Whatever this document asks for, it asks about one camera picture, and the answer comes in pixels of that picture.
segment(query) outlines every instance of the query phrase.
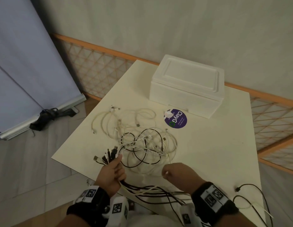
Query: black fabric strap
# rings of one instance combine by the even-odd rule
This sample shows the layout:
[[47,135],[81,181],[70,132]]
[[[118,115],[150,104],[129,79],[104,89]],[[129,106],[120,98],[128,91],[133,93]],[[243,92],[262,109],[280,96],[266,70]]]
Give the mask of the black fabric strap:
[[239,212],[239,209],[235,204],[228,200],[217,212],[215,212],[208,203],[205,202],[201,195],[209,189],[213,183],[205,182],[201,185],[193,194],[192,201],[195,205],[195,212],[200,217],[204,223],[209,223],[210,225],[215,225],[224,215],[226,214],[236,214]]
[[71,205],[66,214],[74,214],[85,220],[90,226],[105,227],[108,220],[102,214],[106,206],[110,205],[110,197],[102,189],[98,188],[92,202],[78,202]]

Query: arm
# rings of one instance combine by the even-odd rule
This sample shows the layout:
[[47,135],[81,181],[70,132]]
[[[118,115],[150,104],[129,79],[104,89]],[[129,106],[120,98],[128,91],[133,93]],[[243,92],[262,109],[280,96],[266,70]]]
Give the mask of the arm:
[[[182,163],[167,164],[162,169],[162,176],[178,189],[192,195],[206,181],[203,180],[192,168]],[[242,213],[238,212],[233,215],[224,215],[215,227],[256,227]]]
[[[126,179],[125,170],[120,164],[122,155],[118,155],[116,159],[111,161],[108,165],[103,166],[98,174],[98,177],[94,183],[95,186],[99,186],[108,194],[111,198],[120,189],[119,181]],[[99,219],[103,218],[101,213],[97,214]],[[105,227],[102,220],[99,220],[97,227]],[[74,214],[67,215],[57,227],[90,227],[90,225],[79,216]]]

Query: brown floor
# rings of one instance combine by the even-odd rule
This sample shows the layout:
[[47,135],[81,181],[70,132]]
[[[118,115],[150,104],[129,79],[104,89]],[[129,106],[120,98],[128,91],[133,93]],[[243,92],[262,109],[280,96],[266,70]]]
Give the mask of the brown floor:
[[[87,116],[98,103],[98,100],[87,97],[87,100],[84,102]],[[48,212],[14,225],[14,227],[55,227],[66,216],[66,210],[72,203],[73,202],[69,202],[49,210]]]

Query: geometric lattice panel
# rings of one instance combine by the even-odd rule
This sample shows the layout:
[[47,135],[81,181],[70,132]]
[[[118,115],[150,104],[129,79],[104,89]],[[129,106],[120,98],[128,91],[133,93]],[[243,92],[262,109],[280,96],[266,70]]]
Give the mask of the geometric lattice panel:
[[293,134],[293,108],[251,97],[257,150]]
[[270,153],[262,157],[262,159],[293,170],[293,145]]
[[71,61],[79,88],[103,98],[131,67],[133,61],[62,41]]

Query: black wristband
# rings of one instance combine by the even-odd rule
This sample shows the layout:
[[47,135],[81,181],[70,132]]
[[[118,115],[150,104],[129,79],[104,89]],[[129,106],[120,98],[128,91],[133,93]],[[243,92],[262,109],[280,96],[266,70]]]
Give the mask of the black wristband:
[[224,215],[236,214],[239,209],[211,182],[205,182],[193,194],[195,212],[202,222],[216,224]]
[[85,220],[90,226],[105,227],[107,219],[104,219],[102,214],[105,207],[110,205],[110,197],[102,189],[88,189],[84,191],[84,197],[81,197],[81,202],[71,205],[66,214],[74,214]]

